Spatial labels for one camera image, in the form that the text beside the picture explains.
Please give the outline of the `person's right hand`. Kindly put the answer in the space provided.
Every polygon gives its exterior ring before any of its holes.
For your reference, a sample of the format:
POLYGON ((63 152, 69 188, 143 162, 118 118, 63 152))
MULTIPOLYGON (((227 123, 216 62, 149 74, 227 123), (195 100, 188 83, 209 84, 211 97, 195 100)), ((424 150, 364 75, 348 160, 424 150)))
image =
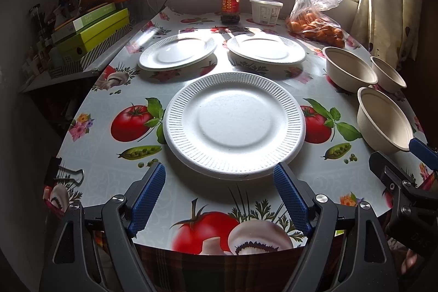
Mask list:
POLYGON ((405 259, 401 264, 401 274, 407 273, 407 271, 416 264, 418 257, 419 256, 415 252, 408 250, 405 259))

